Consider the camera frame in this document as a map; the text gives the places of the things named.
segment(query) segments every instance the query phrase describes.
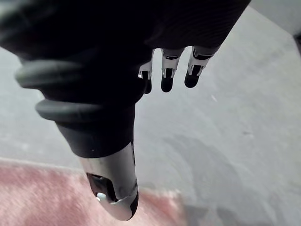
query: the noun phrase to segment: concrete floor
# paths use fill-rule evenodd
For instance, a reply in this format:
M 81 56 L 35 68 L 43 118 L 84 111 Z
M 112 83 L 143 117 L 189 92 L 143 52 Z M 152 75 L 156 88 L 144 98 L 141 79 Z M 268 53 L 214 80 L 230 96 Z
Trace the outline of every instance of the concrete floor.
M 248 8 L 194 89 L 183 53 L 170 93 L 137 104 L 140 186 L 182 192 L 190 226 L 301 225 L 301 58 L 291 35 Z M 40 93 L 18 87 L 17 59 L 0 50 L 0 156 L 80 167 Z

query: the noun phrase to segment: robotic hand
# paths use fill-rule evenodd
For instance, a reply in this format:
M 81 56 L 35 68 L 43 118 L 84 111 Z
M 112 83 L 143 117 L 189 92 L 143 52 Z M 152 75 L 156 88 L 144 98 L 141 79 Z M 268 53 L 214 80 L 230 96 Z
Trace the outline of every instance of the robotic hand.
M 168 92 L 192 46 L 194 87 L 249 1 L 0 0 L 0 46 L 23 64 L 17 81 L 43 93 L 38 113 L 55 121 L 113 217 L 129 220 L 138 205 L 135 103 L 151 91 L 153 49 Z

